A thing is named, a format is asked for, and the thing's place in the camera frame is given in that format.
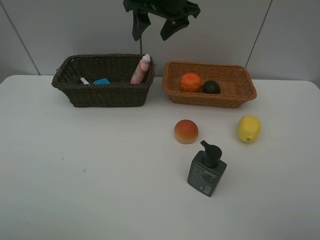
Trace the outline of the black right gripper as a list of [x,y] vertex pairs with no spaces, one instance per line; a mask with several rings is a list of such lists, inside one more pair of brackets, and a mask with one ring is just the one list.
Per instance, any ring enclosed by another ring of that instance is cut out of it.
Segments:
[[165,18],[160,31],[163,41],[168,40],[176,32],[188,27],[188,16],[197,16],[201,10],[198,4],[188,0],[124,0],[126,12],[132,11],[132,36],[138,41],[143,32],[151,25],[149,13]]

